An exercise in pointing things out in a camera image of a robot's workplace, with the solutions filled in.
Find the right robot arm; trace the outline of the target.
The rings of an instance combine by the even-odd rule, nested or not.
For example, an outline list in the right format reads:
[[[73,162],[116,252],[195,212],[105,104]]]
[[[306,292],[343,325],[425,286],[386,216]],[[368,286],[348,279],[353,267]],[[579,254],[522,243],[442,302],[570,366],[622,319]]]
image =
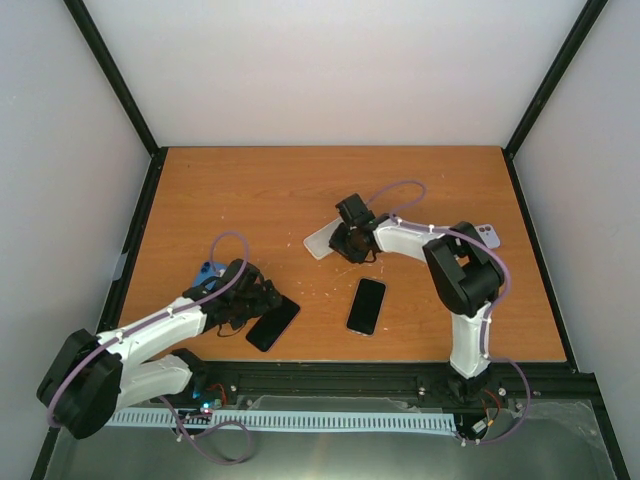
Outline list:
[[[489,367],[489,332],[493,310],[510,293],[508,267],[469,222],[435,226],[410,222],[395,213],[377,216],[360,195],[336,204],[340,221],[328,247],[351,263],[379,253],[424,262],[436,292],[452,318],[449,363],[466,380]]]

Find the beige silicone phone case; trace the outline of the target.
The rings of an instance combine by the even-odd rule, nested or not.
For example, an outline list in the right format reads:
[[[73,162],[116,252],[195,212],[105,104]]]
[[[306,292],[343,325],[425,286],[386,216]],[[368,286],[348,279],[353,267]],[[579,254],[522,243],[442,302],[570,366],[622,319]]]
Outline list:
[[[320,261],[333,252],[329,241],[341,223],[342,220],[336,218],[303,240],[304,247],[315,260]]]

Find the black smartphone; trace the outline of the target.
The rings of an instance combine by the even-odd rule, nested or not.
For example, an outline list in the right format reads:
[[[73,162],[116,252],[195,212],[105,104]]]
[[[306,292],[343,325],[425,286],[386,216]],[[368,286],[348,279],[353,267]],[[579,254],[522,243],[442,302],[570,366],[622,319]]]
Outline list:
[[[357,285],[346,328],[359,335],[372,336],[375,332],[387,287],[384,283],[361,278]]]
[[[268,352],[299,314],[300,306],[286,296],[279,307],[265,313],[245,338],[260,352]]]

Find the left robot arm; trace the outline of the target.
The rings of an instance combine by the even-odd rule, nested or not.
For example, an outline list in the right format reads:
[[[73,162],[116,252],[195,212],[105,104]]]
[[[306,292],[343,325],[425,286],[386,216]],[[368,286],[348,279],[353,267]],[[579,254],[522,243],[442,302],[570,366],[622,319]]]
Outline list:
[[[235,259],[134,323],[69,335],[36,396],[50,426],[77,439],[95,434],[117,412],[160,396],[197,402],[207,393],[209,375],[204,361],[179,342],[224,325],[238,330],[284,303],[258,267]]]

